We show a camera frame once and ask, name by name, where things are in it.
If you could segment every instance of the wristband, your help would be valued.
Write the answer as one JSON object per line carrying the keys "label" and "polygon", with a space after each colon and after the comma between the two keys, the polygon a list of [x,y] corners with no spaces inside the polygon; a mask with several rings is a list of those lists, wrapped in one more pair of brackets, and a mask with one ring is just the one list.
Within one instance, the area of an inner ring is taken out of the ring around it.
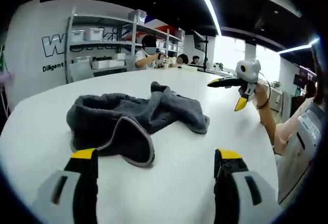
{"label": "wristband", "polygon": [[264,108],[268,103],[269,103],[269,99],[267,99],[265,101],[265,103],[263,105],[261,105],[260,107],[256,106],[256,109],[260,110],[260,109]]}

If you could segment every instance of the gray towel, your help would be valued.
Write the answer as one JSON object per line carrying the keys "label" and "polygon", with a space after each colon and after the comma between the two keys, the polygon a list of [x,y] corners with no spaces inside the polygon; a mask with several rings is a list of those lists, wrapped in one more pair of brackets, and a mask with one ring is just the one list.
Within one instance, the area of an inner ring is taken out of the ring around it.
{"label": "gray towel", "polygon": [[206,134],[210,122],[197,100],[157,82],[151,84],[150,99],[121,93],[80,96],[66,120],[73,132],[73,151],[97,148],[100,156],[120,154],[139,167],[151,166],[155,158],[149,134],[175,121]]}

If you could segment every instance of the shelving unit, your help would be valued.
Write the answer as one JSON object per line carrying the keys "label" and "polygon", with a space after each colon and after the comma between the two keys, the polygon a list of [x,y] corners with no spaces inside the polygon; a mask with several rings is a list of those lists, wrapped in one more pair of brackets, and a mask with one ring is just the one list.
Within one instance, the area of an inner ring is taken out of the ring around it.
{"label": "shelving unit", "polygon": [[[98,26],[98,27],[116,27],[118,28],[118,41],[84,41],[79,43],[73,43],[71,41],[71,31],[73,27],[79,26]],[[132,32],[132,41],[123,41],[122,40],[122,30],[127,29],[131,30]],[[131,49],[131,57],[134,57],[136,47],[141,47],[141,44],[136,43],[136,33],[137,31],[145,32],[147,34],[152,34],[158,37],[162,37],[166,40],[166,48],[164,48],[166,55],[169,52],[177,52],[175,50],[169,50],[169,42],[177,43],[181,42],[181,39],[170,35],[170,30],[168,29],[167,32],[162,32],[158,29],[150,28],[145,25],[141,25],[137,23],[136,18],[134,21],[113,17],[113,16],[104,16],[104,15],[91,15],[91,14],[76,14],[75,9],[73,9],[71,16],[67,20],[66,25],[66,36],[65,36],[65,51],[64,51],[64,58],[65,58],[65,76],[66,76],[66,83],[70,82],[70,74],[68,71],[68,64],[71,62],[71,49],[82,48],[82,47],[92,47],[92,46],[113,46],[120,51],[122,47],[128,47]],[[94,73],[101,72],[101,71],[111,71],[117,69],[123,69],[123,67],[114,67],[114,68],[104,68],[104,69],[97,69],[93,70]]]}

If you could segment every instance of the ceiling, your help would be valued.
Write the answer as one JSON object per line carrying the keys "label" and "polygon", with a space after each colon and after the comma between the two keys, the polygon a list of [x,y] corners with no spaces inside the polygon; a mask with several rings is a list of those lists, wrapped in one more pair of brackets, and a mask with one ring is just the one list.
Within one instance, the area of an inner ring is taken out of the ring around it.
{"label": "ceiling", "polygon": [[[5,0],[2,6],[5,17],[0,20],[2,28],[9,25],[15,9],[29,0]],[[190,32],[196,30],[203,35],[216,35],[214,23],[203,0],[99,0],[147,11],[169,25]],[[280,47],[254,38],[257,34],[291,48],[304,45],[309,31],[306,18],[298,18],[281,6],[268,0],[211,0],[221,28],[234,28],[249,34],[222,30],[223,35],[243,38],[251,44],[261,44],[279,51]],[[299,65],[313,68],[310,50],[284,54],[286,59]]]}

